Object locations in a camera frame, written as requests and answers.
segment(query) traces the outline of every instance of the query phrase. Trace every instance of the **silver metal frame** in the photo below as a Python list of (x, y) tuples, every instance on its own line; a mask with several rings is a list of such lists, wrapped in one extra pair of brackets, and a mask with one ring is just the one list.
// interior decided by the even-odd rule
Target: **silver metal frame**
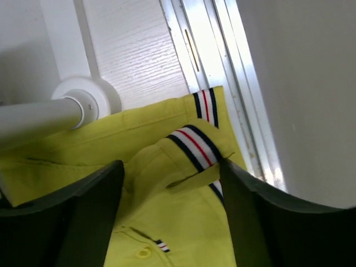
[(190, 92), (223, 85), (248, 171), (286, 191), (236, 0), (161, 0)]

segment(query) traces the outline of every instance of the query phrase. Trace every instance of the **yellow shirt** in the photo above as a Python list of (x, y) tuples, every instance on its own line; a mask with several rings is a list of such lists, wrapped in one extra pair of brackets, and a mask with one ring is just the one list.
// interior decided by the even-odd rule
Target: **yellow shirt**
[(244, 167), (221, 87), (23, 146), (3, 155), (0, 168), (19, 205), (120, 159), (125, 185), (105, 266), (235, 266), (219, 157)]

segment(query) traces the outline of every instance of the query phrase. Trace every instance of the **wood grain surface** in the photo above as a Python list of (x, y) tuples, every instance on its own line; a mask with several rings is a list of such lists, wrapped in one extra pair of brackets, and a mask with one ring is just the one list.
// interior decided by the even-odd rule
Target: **wood grain surface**
[(188, 94), (159, 0), (84, 0), (100, 74), (122, 109)]

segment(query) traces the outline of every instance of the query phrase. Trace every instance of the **button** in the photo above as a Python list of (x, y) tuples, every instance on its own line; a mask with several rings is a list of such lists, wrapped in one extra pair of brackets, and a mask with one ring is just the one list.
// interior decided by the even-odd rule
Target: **button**
[(152, 254), (152, 250), (149, 247), (143, 248), (136, 253), (136, 257), (139, 259), (148, 259)]

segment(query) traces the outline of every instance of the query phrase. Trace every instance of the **white pole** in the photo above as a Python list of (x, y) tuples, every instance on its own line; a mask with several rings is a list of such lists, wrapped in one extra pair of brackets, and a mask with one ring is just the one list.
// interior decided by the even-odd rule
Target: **white pole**
[(0, 107), (0, 151), (76, 127), (80, 105), (63, 98), (46, 102)]

